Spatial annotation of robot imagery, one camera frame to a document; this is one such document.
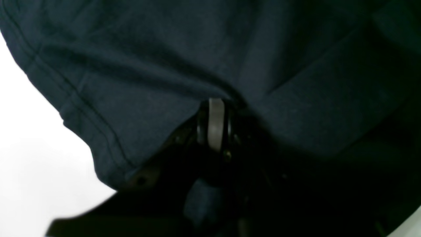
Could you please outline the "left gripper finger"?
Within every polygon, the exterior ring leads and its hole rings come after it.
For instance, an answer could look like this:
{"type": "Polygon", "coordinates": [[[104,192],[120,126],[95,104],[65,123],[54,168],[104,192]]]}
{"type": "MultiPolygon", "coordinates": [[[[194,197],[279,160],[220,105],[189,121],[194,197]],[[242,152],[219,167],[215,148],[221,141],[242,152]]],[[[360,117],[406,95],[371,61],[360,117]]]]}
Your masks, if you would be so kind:
{"type": "Polygon", "coordinates": [[[223,153],[233,140],[234,110],[221,98],[209,98],[197,112],[197,142],[215,153],[223,153]]]}

